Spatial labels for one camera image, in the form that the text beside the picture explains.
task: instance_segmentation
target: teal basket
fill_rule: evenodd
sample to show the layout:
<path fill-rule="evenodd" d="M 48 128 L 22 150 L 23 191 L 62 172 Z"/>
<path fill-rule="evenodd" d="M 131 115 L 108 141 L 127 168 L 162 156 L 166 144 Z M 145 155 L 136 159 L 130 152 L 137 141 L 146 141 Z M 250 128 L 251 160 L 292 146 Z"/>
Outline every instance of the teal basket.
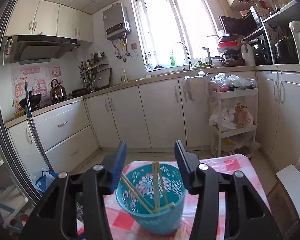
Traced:
<path fill-rule="evenodd" d="M 149 212 L 139 203 L 135 195 L 120 180 L 115 196 L 119 205 L 129 213 L 143 228 L 155 235 L 168 235 L 176 231 L 181 224 L 186 189 L 177 167 L 160 164 L 164 187 L 168 202 L 174 202 L 175 207 L 167 208 L 159 213 Z M 125 174 L 133 186 L 154 207 L 154 189 L 152 180 L 152 165 L 145 165 Z M 164 206 L 162 185 L 158 175 L 160 206 Z"/>

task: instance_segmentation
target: silver screw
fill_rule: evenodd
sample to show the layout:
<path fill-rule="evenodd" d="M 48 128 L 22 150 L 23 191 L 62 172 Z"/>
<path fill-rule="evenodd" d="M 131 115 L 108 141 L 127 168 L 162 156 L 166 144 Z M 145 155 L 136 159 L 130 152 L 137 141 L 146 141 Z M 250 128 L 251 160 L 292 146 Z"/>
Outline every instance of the silver screw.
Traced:
<path fill-rule="evenodd" d="M 65 171 L 60 172 L 59 175 L 58 175 L 58 177 L 59 177 L 60 179 L 64 179 L 64 178 L 66 178 L 67 176 L 68 176 L 68 173 L 66 173 Z"/>
<path fill-rule="evenodd" d="M 103 169 L 103 166 L 102 166 L 101 164 L 97 164 L 97 165 L 94 165 L 94 166 L 93 166 L 93 169 L 94 169 L 95 171 L 101 171 L 101 170 Z"/>
<path fill-rule="evenodd" d="M 244 176 L 244 174 L 243 174 L 242 171 L 236 171 L 236 172 L 234 173 L 234 175 L 235 175 L 236 177 L 238 177 L 238 178 L 242 178 L 242 177 Z"/>
<path fill-rule="evenodd" d="M 205 163 L 199 164 L 199 169 L 200 170 L 206 171 L 208 168 L 209 168 L 209 166 Z"/>

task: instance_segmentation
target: window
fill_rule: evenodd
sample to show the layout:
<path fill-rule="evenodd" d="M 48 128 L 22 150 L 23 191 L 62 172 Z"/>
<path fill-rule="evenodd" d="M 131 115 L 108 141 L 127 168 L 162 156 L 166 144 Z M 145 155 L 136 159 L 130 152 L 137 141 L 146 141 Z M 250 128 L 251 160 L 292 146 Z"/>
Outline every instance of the window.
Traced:
<path fill-rule="evenodd" d="M 147 71 L 172 67 L 171 55 L 175 66 L 188 65 L 186 50 L 176 42 L 187 46 L 192 63 L 207 57 L 202 47 L 219 55 L 217 39 L 207 37 L 216 30 L 204 0 L 136 0 L 135 5 Z"/>

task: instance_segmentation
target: green bottle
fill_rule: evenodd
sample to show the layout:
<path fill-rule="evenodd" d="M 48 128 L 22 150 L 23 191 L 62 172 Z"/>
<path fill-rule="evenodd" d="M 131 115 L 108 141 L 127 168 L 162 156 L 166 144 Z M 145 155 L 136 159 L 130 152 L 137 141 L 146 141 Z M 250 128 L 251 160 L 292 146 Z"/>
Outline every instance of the green bottle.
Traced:
<path fill-rule="evenodd" d="M 171 56 L 170 56 L 170 62 L 171 62 L 171 67 L 175 67 L 176 66 L 176 62 L 174 61 L 173 54 L 171 54 Z"/>

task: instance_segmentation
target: table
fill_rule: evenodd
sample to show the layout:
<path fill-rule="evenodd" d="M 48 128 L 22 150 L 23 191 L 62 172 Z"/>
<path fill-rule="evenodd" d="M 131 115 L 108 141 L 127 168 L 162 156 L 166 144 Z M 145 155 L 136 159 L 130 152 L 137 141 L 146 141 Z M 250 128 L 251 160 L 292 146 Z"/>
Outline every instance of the table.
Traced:
<path fill-rule="evenodd" d="M 234 171 L 242 171 L 251 184 L 255 187 L 256 191 L 259 193 L 265 204 L 270 210 L 266 194 L 262 188 L 262 185 L 258 179 L 256 172 L 253 169 L 249 159 L 241 154 L 212 158 L 200 160 L 201 163 L 205 163 L 215 169 L 217 172 L 232 174 Z M 123 173 L 132 171 L 135 168 L 138 168 L 143 165 L 150 164 L 151 162 L 144 161 L 134 161 L 128 164 L 124 169 Z M 166 163 L 173 166 L 178 166 L 177 162 L 160 162 Z M 185 205 L 182 214 L 182 224 L 179 228 L 176 235 L 171 236 L 152 236 L 149 232 L 144 230 L 135 220 L 127 214 L 117 203 L 115 194 L 111 196 L 105 196 L 104 198 L 106 213 L 108 217 L 108 222 L 112 237 L 114 240 L 170 240 L 170 239 L 180 239 L 180 236 L 185 236 L 182 240 L 188 240 L 192 225 L 194 222 L 195 211 L 197 208 L 198 195 L 191 196 L 187 193 L 185 198 Z M 217 240 L 224 239 L 225 231 L 225 222 L 226 222 L 226 203 L 225 203 L 225 193 L 219 193 L 219 220 L 218 220 L 218 232 Z M 82 226 L 78 224 L 78 233 L 83 232 Z"/>

